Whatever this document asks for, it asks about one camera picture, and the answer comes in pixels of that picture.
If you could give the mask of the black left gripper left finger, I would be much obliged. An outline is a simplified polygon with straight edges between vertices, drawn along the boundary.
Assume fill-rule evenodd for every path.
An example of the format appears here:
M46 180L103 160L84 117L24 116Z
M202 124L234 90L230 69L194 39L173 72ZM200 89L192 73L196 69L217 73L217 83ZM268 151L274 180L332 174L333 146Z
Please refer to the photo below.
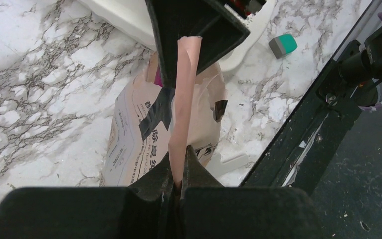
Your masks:
M172 239L173 181L163 160L128 187L25 187L0 203L0 239Z

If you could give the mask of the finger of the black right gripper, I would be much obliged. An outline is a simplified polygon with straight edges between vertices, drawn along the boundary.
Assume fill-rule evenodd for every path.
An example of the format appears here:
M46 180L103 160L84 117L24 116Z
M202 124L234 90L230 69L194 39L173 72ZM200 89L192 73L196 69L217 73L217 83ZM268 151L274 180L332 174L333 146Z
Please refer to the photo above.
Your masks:
M197 72L201 73L240 45L250 34L225 7L224 0L147 0L163 84L175 87L177 41L202 37Z

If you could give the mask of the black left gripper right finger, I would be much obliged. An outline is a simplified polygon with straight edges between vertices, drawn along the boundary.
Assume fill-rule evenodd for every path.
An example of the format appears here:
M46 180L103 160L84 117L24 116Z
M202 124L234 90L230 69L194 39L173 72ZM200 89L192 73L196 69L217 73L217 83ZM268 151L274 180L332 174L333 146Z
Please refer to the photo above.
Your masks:
M322 239L313 201L301 189L224 187L188 146L180 196L184 239Z

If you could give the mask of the grey bag sealing clip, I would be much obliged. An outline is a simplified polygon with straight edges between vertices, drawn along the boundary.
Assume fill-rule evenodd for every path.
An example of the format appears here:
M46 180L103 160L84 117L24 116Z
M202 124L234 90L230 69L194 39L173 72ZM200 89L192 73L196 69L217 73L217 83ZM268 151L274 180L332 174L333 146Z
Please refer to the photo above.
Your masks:
M220 153L215 153L205 167L215 178L241 168L250 162L249 157L246 154L238 155L225 162L222 162L221 160L222 155Z

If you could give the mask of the magenta plastic litter scoop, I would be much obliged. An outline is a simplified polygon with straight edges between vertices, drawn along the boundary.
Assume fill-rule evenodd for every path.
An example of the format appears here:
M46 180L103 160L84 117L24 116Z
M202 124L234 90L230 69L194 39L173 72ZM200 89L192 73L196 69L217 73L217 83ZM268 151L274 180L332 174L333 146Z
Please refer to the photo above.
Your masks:
M156 69L156 74L155 74L155 78L154 78L154 84L158 85L160 87L163 86L163 80L162 80L162 77L161 77L161 71L160 71L160 66L159 65L158 65L158 67Z

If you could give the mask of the orange cat litter bag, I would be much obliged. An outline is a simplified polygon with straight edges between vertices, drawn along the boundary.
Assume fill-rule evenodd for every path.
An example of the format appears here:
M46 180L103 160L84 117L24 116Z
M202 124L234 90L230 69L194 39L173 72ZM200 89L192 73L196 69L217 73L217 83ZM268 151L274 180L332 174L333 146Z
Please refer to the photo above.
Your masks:
M202 165L212 158L220 138L227 90L218 63L195 71L201 37L178 40L178 89L154 84L159 64L147 66L115 101L101 186L129 186L179 147L192 146Z

